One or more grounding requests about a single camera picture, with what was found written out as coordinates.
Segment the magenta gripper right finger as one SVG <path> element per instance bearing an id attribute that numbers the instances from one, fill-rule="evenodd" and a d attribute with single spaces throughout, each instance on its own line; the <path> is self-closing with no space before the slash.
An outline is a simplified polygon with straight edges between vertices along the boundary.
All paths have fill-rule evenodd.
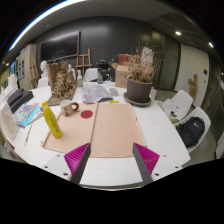
<path id="1" fill-rule="evenodd" d="M 152 172 L 160 155 L 137 143 L 133 144 L 133 155 L 138 165 L 143 183 L 152 183 Z"/>

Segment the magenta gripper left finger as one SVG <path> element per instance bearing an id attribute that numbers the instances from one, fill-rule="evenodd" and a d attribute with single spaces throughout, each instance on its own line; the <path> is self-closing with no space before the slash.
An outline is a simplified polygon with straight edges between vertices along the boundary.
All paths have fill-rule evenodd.
<path id="1" fill-rule="evenodd" d="M 90 156 L 91 147 L 86 143 L 67 153 L 64 158 L 72 173 L 71 182 L 79 184 Z"/>

